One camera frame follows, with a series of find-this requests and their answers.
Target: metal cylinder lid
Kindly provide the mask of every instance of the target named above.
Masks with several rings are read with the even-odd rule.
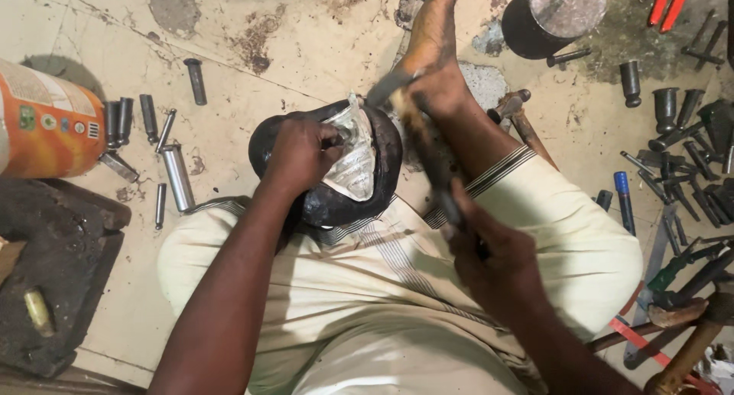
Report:
[[[577,38],[599,24],[606,0],[530,0],[530,9],[548,34]]]

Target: leg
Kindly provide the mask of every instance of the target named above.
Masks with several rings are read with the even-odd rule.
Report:
[[[520,143],[482,110],[466,86],[456,60],[456,0],[426,0],[413,23],[410,44],[399,66],[426,68],[411,84],[418,107],[437,124],[467,175],[474,179]]]

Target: person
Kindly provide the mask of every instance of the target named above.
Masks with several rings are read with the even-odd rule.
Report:
[[[178,321],[149,389],[189,393],[640,391],[582,344],[628,301],[638,241],[495,125],[456,61],[456,0],[427,0],[400,65],[472,182],[473,240],[396,198],[379,216],[279,246],[300,193],[341,155],[328,125],[285,121],[246,207],[182,217],[159,255]]]

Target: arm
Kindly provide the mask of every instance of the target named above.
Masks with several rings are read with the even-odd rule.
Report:
[[[341,156],[341,147],[321,150],[336,136],[328,125],[284,121],[262,182],[173,327],[148,393],[244,393],[283,222]]]
[[[558,319],[540,279],[535,242],[494,220],[453,182],[454,196],[491,257],[481,262],[467,236],[449,240],[454,264],[477,303],[509,327],[535,362],[550,393],[642,394],[595,357]]]

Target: white cloth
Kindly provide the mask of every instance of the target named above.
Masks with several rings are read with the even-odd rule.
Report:
[[[637,239],[526,146],[487,170],[468,185],[468,191],[497,220],[535,238],[548,298],[582,340],[599,332],[637,287],[642,271]],[[241,211],[208,207],[185,216],[164,242],[159,279],[176,315]],[[432,213],[426,221],[436,227],[443,219]],[[323,366],[314,369],[317,357],[345,359],[363,346],[382,347],[386,356],[393,357],[392,365],[367,362],[373,356],[367,353],[359,363],[360,373],[349,375],[350,382],[362,382],[359,377],[373,382],[369,377],[401,373],[395,361],[401,351],[412,356],[435,353],[432,358],[426,356],[427,362],[448,368],[449,362],[440,361],[445,354],[437,348],[418,347],[420,339],[404,343],[411,335],[408,330],[417,329],[420,322],[433,328],[422,335],[423,341],[432,333],[440,338],[435,328],[443,328],[454,336],[444,334],[442,339],[465,338],[466,343],[476,344],[455,345],[454,359],[470,357],[481,348],[487,360],[501,360],[529,388],[538,389],[532,385],[537,383],[537,373],[526,353],[468,295],[447,244],[426,221],[396,198],[374,219],[319,236],[294,235],[274,259],[250,392],[292,393],[298,388],[302,393],[329,393],[326,387],[334,383]],[[388,319],[397,318],[403,320],[391,321],[393,325],[404,325],[406,331],[380,329]],[[410,318],[416,321],[405,321]],[[360,330],[372,337],[354,335]],[[466,382],[467,392],[493,393],[482,386],[487,383],[482,371],[489,371],[498,382],[496,388],[517,393],[517,382],[503,377],[507,370],[499,372],[490,361],[471,371],[470,365],[471,361],[453,365],[464,368],[467,379],[476,380],[476,385]],[[430,374],[430,368],[422,374]],[[396,381],[402,385],[406,376]],[[339,393],[360,393],[353,388],[343,391]]]

